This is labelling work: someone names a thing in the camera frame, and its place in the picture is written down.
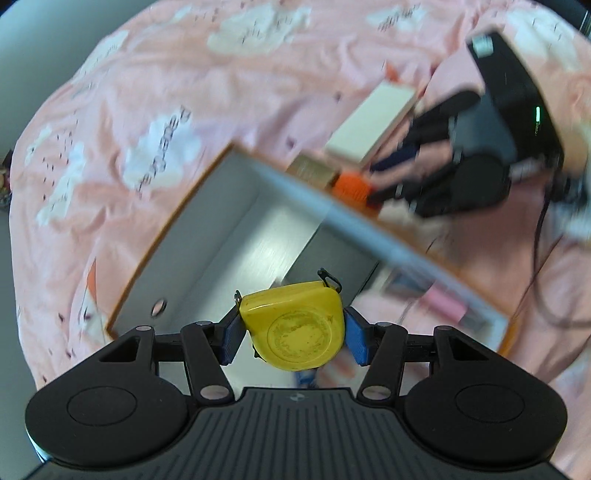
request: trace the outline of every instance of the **pink bedsheet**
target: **pink bedsheet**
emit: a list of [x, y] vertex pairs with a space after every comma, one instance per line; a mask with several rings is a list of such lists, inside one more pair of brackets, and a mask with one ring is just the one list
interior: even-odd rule
[[[324, 145], [386, 61], [425, 91], [425, 105], [480, 85], [465, 39], [493, 25], [526, 60], [555, 123], [585, 128], [591, 44], [525, 0], [161, 0], [104, 39], [41, 107], [13, 160], [18, 324], [37, 387], [108, 341], [105, 323], [140, 259], [230, 140], [286, 167]], [[444, 160], [424, 152], [405, 168]], [[539, 184], [516, 187], [499, 209], [458, 219], [445, 245], [508, 310], [529, 281], [540, 206]], [[541, 277], [555, 311], [591, 316], [590, 272], [587, 251], [556, 248]], [[586, 368], [556, 379], [591, 326], [549, 325], [529, 297], [522, 312], [512, 359], [555, 381], [571, 421], [554, 460], [589, 479], [591, 379]]]

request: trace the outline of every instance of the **black circular pad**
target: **black circular pad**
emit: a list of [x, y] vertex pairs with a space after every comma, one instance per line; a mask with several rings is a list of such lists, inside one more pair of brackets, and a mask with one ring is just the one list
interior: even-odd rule
[[89, 427], [105, 427], [127, 419], [138, 405], [123, 388], [93, 387], [74, 395], [68, 403], [70, 417]]
[[86, 362], [42, 388], [27, 406], [27, 431], [51, 458], [110, 468], [176, 440], [188, 412], [175, 386], [133, 362]]
[[477, 469], [545, 461], [566, 426], [560, 396], [504, 359], [452, 361], [411, 389], [404, 415], [427, 449]]
[[458, 210], [472, 210], [499, 203], [509, 194], [509, 169], [490, 155], [472, 155], [460, 162], [450, 185]]
[[466, 417], [484, 423], [516, 419], [525, 407], [521, 396], [500, 385], [471, 385], [456, 395], [456, 406]]

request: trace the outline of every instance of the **ridged grip surface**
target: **ridged grip surface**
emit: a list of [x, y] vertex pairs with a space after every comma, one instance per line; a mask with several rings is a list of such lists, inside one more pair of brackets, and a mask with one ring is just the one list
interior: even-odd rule
[[30, 480], [564, 480], [549, 464], [472, 472], [431, 456], [396, 415], [348, 390], [247, 389], [206, 408], [176, 444], [143, 463], [82, 472], [48, 462]]

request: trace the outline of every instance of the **wall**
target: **wall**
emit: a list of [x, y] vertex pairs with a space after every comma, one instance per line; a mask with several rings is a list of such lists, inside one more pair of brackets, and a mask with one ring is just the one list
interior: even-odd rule
[[154, 0], [19, 0], [0, 17], [0, 156], [98, 41]]
[[[153, 0], [19, 0], [0, 17], [0, 157], [96, 43]], [[38, 465], [24, 429], [33, 378], [18, 341], [8, 215], [0, 213], [0, 478]]]

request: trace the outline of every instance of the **cable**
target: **cable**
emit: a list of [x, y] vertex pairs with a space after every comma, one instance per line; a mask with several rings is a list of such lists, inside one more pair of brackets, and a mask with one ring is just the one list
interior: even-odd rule
[[535, 302], [537, 304], [538, 310], [545, 317], [545, 320], [547, 323], [549, 323], [550, 325], [552, 325], [554, 327], [562, 328], [562, 329], [589, 328], [589, 327], [591, 327], [591, 319], [573, 319], [573, 318], [569, 318], [569, 317], [561, 317], [559, 315], [556, 315], [554, 312], [552, 312], [550, 310], [550, 308], [548, 307], [548, 304], [544, 300], [544, 297], [543, 297], [542, 292], [540, 290], [540, 282], [538, 281], [539, 273], [540, 273], [541, 269], [543, 268], [543, 266], [546, 264], [546, 261], [549, 259], [550, 254], [554, 250], [554, 247], [556, 247], [556, 245], [558, 244], [558, 241], [555, 242], [554, 246], [552, 247], [550, 252], [547, 254], [546, 258], [544, 259], [544, 262], [538, 267], [538, 256], [540, 253], [540, 238], [542, 236], [542, 227], [544, 226], [544, 220], [546, 218], [546, 214], [548, 213], [548, 208], [550, 207], [550, 200], [551, 199], [550, 199], [549, 194], [544, 196], [544, 204], [542, 206], [542, 210], [540, 211], [540, 216], [538, 217], [538, 223], [535, 227], [534, 252], [532, 255], [532, 266], [533, 266], [532, 279], [531, 279], [530, 285], [527, 287], [527, 289], [524, 293], [524, 296], [522, 297], [522, 300], [523, 300], [523, 298], [525, 298], [525, 295], [527, 294], [528, 290], [531, 287], [534, 292], [534, 298], [535, 298]]

